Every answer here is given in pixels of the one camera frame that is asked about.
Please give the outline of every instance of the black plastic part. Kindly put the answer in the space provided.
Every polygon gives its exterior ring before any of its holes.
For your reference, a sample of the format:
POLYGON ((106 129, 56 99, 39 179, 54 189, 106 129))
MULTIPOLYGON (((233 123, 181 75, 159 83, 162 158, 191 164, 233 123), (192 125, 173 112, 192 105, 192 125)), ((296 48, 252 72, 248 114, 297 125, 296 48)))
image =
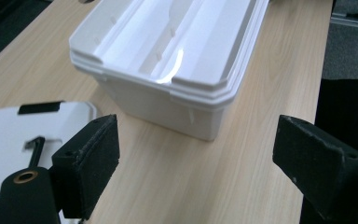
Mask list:
POLYGON ((1 223, 60 223, 47 169, 28 168, 5 179, 0 191, 1 223))
POLYGON ((90 122, 53 156, 50 169, 66 218, 89 219, 118 165, 117 118, 90 122))
POLYGON ((25 144, 25 148, 31 148, 33 150, 30 164, 28 166, 29 168, 36 167, 39 163, 45 141, 46 139, 44 137, 39 136, 25 144))
POLYGON ((358 151, 306 122, 280 116, 273 161, 328 221, 358 219, 358 151))
POLYGON ((322 79, 315 126, 358 151, 358 79, 322 79))
POLYGON ((19 115, 27 115, 27 114, 57 112, 60 110, 61 103, 62 103, 62 101, 43 103, 43 104, 34 104, 34 105, 22 105, 22 106, 20 106, 18 114, 19 115))

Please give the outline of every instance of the table surface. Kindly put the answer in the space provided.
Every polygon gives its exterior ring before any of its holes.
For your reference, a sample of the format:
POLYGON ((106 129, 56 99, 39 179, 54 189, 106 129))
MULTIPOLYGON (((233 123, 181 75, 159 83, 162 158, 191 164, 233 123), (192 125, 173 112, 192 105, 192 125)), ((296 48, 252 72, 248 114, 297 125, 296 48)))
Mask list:
POLYGON ((55 0, 0 54, 0 107, 90 101, 117 114, 120 165, 90 223, 298 223, 302 194, 272 162, 280 114, 314 121, 332 0, 272 0, 218 137, 123 113, 69 59, 98 1, 55 0))

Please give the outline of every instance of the white plastic tray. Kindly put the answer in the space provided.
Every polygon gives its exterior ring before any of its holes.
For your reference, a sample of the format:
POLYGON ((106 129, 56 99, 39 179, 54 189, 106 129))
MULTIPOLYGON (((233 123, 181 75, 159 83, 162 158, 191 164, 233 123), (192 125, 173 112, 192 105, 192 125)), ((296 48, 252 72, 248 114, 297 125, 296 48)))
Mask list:
POLYGON ((73 64, 136 117, 212 140, 268 0, 102 0, 71 36, 73 64))

